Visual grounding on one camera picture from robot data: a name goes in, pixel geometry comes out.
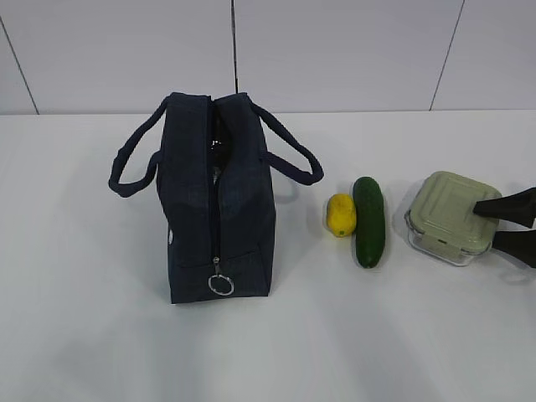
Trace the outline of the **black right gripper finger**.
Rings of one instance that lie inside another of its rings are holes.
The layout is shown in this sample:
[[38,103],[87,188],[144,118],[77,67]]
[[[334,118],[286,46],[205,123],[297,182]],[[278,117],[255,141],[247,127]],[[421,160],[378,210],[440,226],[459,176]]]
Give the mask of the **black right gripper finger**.
[[506,220],[530,229],[535,221],[535,187],[507,197],[478,201],[472,212],[483,218]]
[[534,268],[535,261],[535,230],[498,231],[493,238],[492,248],[499,250],[524,264]]

